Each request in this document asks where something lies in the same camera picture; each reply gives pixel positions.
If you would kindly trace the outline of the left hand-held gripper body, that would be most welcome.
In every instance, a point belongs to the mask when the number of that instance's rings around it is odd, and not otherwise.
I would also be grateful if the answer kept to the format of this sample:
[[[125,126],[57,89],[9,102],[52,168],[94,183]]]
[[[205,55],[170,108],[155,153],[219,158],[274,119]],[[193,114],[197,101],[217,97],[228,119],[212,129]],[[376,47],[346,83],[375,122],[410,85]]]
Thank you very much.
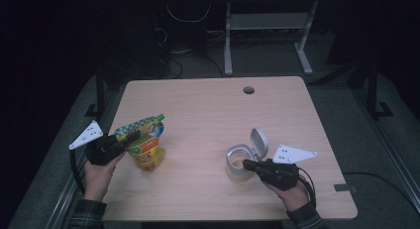
[[[93,120],[68,148],[73,151],[84,145],[87,160],[93,165],[105,166],[125,151],[128,141],[118,140],[115,135],[105,135],[99,124]]]

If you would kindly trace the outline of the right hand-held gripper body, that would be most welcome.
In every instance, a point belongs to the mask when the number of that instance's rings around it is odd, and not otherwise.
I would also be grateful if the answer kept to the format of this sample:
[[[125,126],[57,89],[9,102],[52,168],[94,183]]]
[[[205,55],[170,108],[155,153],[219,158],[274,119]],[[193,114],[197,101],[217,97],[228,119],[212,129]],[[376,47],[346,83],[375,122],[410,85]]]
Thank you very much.
[[[263,182],[281,190],[293,188],[300,179],[297,163],[314,159],[316,152],[279,145],[272,159],[260,162],[263,174],[258,174]]]

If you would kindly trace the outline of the grey lidded clear jar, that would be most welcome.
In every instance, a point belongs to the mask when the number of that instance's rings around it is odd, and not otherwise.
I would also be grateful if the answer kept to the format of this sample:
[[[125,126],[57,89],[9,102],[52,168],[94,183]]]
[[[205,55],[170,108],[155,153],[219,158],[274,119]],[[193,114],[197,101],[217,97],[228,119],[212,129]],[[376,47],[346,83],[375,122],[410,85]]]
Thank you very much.
[[[226,154],[226,174],[231,182],[238,183],[250,179],[255,173],[245,169],[243,160],[258,162],[262,160],[269,148],[268,140],[262,128],[251,131],[251,143],[231,147]]]

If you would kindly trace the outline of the yellow spouted snack pouch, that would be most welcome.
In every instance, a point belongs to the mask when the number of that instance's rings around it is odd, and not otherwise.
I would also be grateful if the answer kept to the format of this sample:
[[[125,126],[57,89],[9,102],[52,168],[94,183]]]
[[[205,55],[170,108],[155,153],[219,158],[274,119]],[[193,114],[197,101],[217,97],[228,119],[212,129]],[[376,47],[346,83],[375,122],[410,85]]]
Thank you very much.
[[[114,131],[118,141],[127,140],[134,133],[140,134],[133,143],[128,145],[126,152],[143,171],[152,172],[163,161],[165,149],[159,145],[159,137],[164,131],[163,119],[164,115],[159,114],[122,126]]]

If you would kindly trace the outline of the person's right hand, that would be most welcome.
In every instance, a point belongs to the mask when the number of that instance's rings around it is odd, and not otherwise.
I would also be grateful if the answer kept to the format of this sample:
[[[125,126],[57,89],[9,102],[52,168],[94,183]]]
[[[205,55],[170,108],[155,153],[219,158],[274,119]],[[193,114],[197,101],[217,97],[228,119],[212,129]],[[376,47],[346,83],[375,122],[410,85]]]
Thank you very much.
[[[281,190],[266,182],[264,185],[277,195],[287,211],[295,211],[310,202],[307,188],[301,181],[289,190]]]

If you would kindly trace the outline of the person's left hand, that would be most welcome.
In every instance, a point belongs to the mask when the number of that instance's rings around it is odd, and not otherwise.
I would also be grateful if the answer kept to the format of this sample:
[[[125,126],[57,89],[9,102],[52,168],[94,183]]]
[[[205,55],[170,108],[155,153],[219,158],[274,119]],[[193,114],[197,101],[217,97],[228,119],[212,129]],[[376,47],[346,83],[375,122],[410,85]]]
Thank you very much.
[[[116,165],[124,158],[122,153],[105,166],[93,165],[87,161],[84,165],[85,192],[83,198],[86,200],[102,201],[105,197],[113,176]]]

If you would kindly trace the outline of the black metal stand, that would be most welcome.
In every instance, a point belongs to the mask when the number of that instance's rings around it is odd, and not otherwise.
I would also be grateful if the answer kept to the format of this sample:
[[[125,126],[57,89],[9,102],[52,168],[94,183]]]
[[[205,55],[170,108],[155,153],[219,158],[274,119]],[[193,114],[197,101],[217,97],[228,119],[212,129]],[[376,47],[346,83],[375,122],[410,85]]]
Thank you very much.
[[[380,117],[392,117],[393,113],[385,102],[377,101],[377,64],[372,58],[369,61],[367,76],[367,111],[369,115],[377,120]]]
[[[96,120],[100,120],[105,110],[105,82],[101,66],[96,69],[95,83],[96,102],[89,105],[85,117],[94,117]]]

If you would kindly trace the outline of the dark tape piece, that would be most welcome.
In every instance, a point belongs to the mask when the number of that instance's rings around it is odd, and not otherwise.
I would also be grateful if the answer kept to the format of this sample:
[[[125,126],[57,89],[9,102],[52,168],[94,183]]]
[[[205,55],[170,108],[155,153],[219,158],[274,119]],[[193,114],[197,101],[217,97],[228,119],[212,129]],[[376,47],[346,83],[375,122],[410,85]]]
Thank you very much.
[[[358,190],[355,186],[349,185],[347,183],[334,184],[334,188],[337,192],[339,192],[339,191],[349,191],[351,193],[357,193],[358,192]]]

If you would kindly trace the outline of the metal floor rail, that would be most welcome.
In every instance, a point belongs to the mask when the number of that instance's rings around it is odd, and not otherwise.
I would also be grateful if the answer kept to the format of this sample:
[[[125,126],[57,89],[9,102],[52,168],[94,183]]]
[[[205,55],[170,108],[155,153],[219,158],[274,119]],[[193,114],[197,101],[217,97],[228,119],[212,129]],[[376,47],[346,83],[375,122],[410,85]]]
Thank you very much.
[[[420,165],[415,160],[420,156],[420,153],[416,153],[419,127],[417,119],[410,111],[405,113],[404,110],[395,109],[391,102],[377,96],[374,98],[374,109],[371,110],[368,93],[353,89],[352,94],[382,142],[405,189],[405,195],[416,210],[420,211]]]
[[[110,108],[113,106],[116,97],[117,93],[108,93],[105,91],[105,110],[100,120],[96,120],[94,117],[85,117],[85,112],[89,105],[96,102],[96,92],[90,95],[83,93],[76,99],[76,107],[80,107],[80,110],[71,109],[70,122],[65,123],[65,126],[69,130],[76,131],[76,135],[65,145],[64,152],[69,153],[67,162],[62,164],[66,170],[66,173],[63,175],[65,185],[59,191],[58,200],[54,205],[53,212],[47,224],[47,229],[63,229],[66,220],[69,218],[71,208],[75,204],[75,200],[85,192],[83,166],[86,162],[86,145],[71,151],[68,148],[69,144],[79,136],[93,120],[99,124],[103,133],[107,135],[110,129],[111,120],[114,116],[114,112]]]

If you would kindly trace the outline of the grey metal desk frame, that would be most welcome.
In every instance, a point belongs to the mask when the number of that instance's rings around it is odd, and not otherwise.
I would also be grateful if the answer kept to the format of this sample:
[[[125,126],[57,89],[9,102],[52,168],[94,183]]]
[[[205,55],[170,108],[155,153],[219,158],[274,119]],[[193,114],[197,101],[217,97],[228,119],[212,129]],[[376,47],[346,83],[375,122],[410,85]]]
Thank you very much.
[[[298,13],[252,13],[236,14],[227,4],[224,46],[224,73],[233,75],[231,54],[231,32],[249,30],[301,30],[302,37],[294,44],[302,69],[306,75],[312,75],[313,70],[304,51],[319,2],[313,1],[307,12]]]

